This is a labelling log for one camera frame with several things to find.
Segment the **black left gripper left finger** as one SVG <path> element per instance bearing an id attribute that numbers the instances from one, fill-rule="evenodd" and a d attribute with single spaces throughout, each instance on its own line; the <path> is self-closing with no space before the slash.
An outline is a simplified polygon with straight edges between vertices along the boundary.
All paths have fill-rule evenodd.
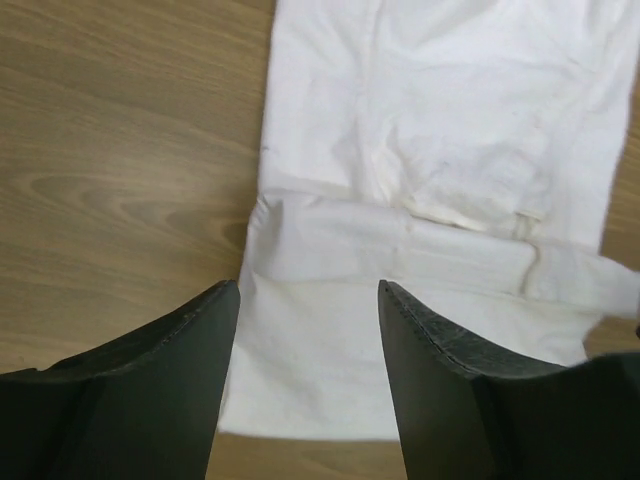
<path id="1" fill-rule="evenodd" d="M 5 479 L 202 479 L 240 294 L 220 282 L 44 370 L 1 378 Z"/>

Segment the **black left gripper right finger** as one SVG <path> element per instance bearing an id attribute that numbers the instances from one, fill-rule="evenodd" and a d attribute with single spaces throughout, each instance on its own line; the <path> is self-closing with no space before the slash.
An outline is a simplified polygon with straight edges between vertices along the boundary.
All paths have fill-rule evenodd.
<path id="1" fill-rule="evenodd" d="M 387 281 L 378 311 L 409 478 L 638 477 L 637 353 L 572 367 L 530 358 Z"/>

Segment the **white t shirt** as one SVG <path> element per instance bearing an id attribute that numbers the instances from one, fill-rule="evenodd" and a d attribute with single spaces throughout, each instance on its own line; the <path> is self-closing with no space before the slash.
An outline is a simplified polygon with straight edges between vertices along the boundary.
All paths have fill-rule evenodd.
<path id="1" fill-rule="evenodd" d="M 600 252 L 635 1 L 280 1 L 219 427 L 394 440 L 377 288 L 583 360 L 639 275 Z"/>

